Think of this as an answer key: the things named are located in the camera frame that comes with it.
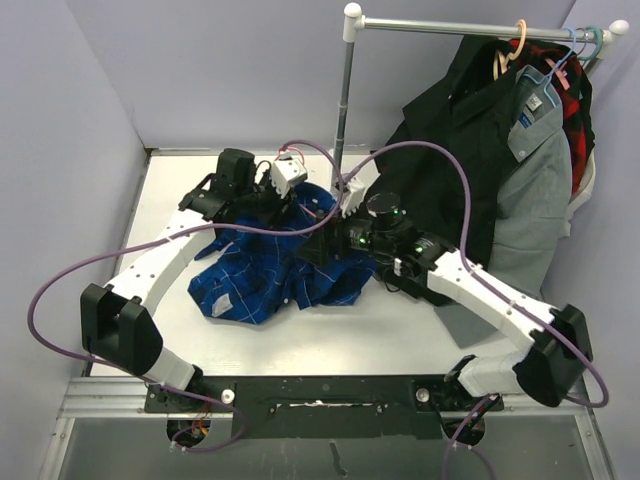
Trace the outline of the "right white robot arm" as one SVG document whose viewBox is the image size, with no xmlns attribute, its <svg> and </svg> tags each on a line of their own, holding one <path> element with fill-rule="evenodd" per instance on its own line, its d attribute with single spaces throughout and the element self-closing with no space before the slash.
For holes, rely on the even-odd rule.
<svg viewBox="0 0 640 480">
<path fill-rule="evenodd" d="M 584 315 L 531 298 L 469 261 L 460 249 L 418 229 L 394 194 L 376 194 L 365 218 L 330 220 L 298 249 L 316 266 L 356 252 L 382 262 L 436 304 L 455 302 L 494 327 L 515 346 L 503 356 L 470 355 L 446 375 L 445 395 L 459 409 L 489 394 L 526 394 L 556 407 L 592 358 Z"/>
</svg>

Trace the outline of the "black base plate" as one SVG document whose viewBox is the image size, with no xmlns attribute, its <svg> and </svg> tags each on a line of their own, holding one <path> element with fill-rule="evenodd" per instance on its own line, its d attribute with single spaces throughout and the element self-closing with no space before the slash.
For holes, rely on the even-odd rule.
<svg viewBox="0 0 640 480">
<path fill-rule="evenodd" d="M 444 375 L 205 376 L 195 388 L 232 394 L 233 432 L 248 439 L 439 439 L 447 413 L 461 418 L 477 399 Z"/>
</svg>

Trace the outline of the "pink wire hanger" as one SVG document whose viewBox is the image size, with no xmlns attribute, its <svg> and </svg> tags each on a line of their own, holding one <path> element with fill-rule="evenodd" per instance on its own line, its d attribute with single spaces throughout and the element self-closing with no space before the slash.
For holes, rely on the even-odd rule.
<svg viewBox="0 0 640 480">
<path fill-rule="evenodd" d="M 304 153 L 297 147 L 279 148 L 276 161 L 289 161 L 295 159 L 303 167 L 305 164 Z M 322 213 L 322 207 L 319 205 L 322 200 L 322 195 L 325 191 L 316 183 L 306 179 L 300 186 L 299 190 L 300 198 L 298 200 L 299 208 L 312 219 L 318 219 Z"/>
</svg>

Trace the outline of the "metal clothes rack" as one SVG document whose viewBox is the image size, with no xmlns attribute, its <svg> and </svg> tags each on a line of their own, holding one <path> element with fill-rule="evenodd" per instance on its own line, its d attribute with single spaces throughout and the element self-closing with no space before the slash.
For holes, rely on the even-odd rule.
<svg viewBox="0 0 640 480">
<path fill-rule="evenodd" d="M 592 44 L 593 35 L 586 32 L 587 26 L 581 26 L 570 32 L 567 27 L 560 29 L 542 29 L 529 27 L 524 35 L 527 39 L 537 39 L 553 42 L 580 42 Z M 349 93 L 352 78 L 352 69 L 355 53 L 355 43 L 359 32 L 364 30 L 397 31 L 411 33 L 428 33 L 441 35 L 476 35 L 498 38 L 516 38 L 521 32 L 516 26 L 498 24 L 480 24 L 464 22 L 444 22 L 435 20 L 404 20 L 383 19 L 367 16 L 363 13 L 360 4 L 348 3 L 343 10 L 342 41 L 345 46 L 344 66 L 341 79 L 341 90 L 338 100 L 337 128 L 333 145 L 333 157 L 335 166 L 331 177 L 331 190 L 337 191 L 338 181 L 341 178 L 342 158 L 345 147 L 345 133 L 347 125 L 347 113 Z M 597 58 L 587 62 L 587 69 L 593 70 L 603 60 L 613 46 L 618 43 L 630 30 L 630 25 L 625 20 L 616 20 L 604 28 L 604 45 Z"/>
</svg>

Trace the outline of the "grey hanging shirt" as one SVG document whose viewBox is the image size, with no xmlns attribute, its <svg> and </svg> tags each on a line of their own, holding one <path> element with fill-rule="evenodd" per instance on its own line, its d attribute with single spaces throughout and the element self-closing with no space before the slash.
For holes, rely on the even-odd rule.
<svg viewBox="0 0 640 480">
<path fill-rule="evenodd" d="M 559 95 L 527 65 L 484 115 L 447 146 L 469 181 L 466 256 L 536 297 L 561 235 L 572 166 Z"/>
</svg>

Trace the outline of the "white hanging garment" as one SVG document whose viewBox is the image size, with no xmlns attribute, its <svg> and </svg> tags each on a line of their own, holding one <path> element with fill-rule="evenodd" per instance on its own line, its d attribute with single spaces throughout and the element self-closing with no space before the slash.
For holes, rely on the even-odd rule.
<svg viewBox="0 0 640 480">
<path fill-rule="evenodd" d="M 586 168 L 580 181 L 578 190 L 571 196 L 565 215 L 565 237 L 571 235 L 571 222 L 578 209 L 591 199 L 596 180 L 595 151 L 592 151 L 587 159 Z"/>
</svg>

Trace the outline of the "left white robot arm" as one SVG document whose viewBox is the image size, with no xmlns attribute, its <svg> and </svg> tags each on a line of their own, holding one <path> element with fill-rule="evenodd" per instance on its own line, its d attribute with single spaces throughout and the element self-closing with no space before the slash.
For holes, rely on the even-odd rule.
<svg viewBox="0 0 640 480">
<path fill-rule="evenodd" d="M 295 186 L 307 177 L 305 166 L 291 156 L 259 174 L 253 154 L 224 149 L 215 171 L 180 201 L 158 237 L 159 245 L 106 285 L 91 284 L 82 292 L 83 348 L 131 375 L 168 385 L 168 399 L 180 410 L 198 407 L 204 395 L 200 374 L 165 347 L 153 314 L 195 255 L 214 240 L 213 224 L 245 217 L 272 224 L 293 202 Z"/>
</svg>

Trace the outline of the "blue plaid shirt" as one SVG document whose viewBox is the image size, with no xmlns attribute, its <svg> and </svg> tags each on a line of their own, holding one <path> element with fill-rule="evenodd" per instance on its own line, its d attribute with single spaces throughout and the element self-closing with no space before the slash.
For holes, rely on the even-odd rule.
<svg viewBox="0 0 640 480">
<path fill-rule="evenodd" d="M 252 325 L 290 302 L 301 310 L 354 304 L 374 274 L 374 259 L 354 251 L 315 266 L 296 256 L 307 239 L 226 230 L 194 257 L 221 253 L 190 280 L 187 292 L 204 316 Z"/>
</svg>

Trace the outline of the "black hanging shirt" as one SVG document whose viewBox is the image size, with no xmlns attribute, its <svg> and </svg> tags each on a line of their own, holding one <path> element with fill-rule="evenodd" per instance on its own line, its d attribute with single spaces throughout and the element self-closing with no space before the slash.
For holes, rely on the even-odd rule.
<svg viewBox="0 0 640 480">
<path fill-rule="evenodd" d="M 482 265 L 492 253 L 499 189 L 517 166 L 508 147 L 517 72 L 493 76 L 495 53 L 510 50 L 494 37 L 464 37 L 445 76 L 404 107 L 387 142 L 393 149 L 376 158 L 380 175 L 369 189 L 397 194 L 418 228 L 457 244 L 465 205 L 457 170 L 433 149 L 399 144 L 419 140 L 447 149 L 470 186 L 466 256 Z"/>
</svg>

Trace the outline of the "teal hanger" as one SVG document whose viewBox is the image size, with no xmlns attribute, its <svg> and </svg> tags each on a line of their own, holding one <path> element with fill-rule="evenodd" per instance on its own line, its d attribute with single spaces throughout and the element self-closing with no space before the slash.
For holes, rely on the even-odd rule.
<svg viewBox="0 0 640 480">
<path fill-rule="evenodd" d="M 580 62 L 591 62 L 597 58 L 604 45 L 604 30 L 595 25 L 588 25 L 585 31 L 593 35 L 593 48 L 587 54 L 580 52 L 580 54 L 577 56 L 577 59 Z"/>
</svg>

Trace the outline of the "red plaid hanging shirt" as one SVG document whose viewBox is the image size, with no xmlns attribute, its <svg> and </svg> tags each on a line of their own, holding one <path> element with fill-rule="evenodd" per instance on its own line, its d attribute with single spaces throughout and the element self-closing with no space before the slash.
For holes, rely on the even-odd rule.
<svg viewBox="0 0 640 480">
<path fill-rule="evenodd" d="M 547 75 L 569 51 L 565 45 L 541 40 L 526 40 L 516 62 L 531 65 Z M 548 90 L 559 95 L 563 111 L 563 130 L 567 137 L 572 164 L 572 193 L 578 192 L 587 160 L 595 146 L 592 128 L 592 85 L 575 53 L 554 72 Z"/>
</svg>

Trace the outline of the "blue hanger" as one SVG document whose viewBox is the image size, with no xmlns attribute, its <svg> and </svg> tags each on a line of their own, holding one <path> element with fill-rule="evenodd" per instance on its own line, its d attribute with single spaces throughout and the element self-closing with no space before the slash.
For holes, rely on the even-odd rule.
<svg viewBox="0 0 640 480">
<path fill-rule="evenodd" d="M 530 82 L 537 95 L 552 107 L 575 107 L 580 99 L 576 54 L 567 46 L 541 40 L 526 40 L 519 57 L 522 80 Z"/>
</svg>

